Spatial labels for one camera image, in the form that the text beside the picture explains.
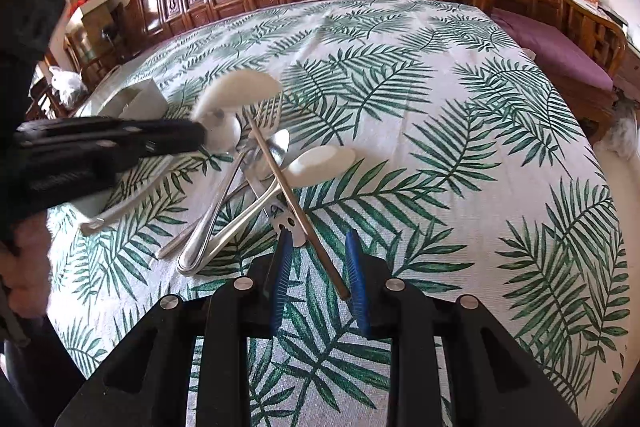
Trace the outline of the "person's left hand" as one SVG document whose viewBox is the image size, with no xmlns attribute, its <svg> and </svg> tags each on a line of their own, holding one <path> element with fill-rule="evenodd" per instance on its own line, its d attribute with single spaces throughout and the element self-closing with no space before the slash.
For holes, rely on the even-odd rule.
<svg viewBox="0 0 640 427">
<path fill-rule="evenodd" d="M 12 227 L 17 255 L 1 244 L 1 278 L 9 288 L 9 307 L 24 319 L 43 317 L 50 295 L 51 235 L 47 213 L 40 212 Z"/>
</svg>

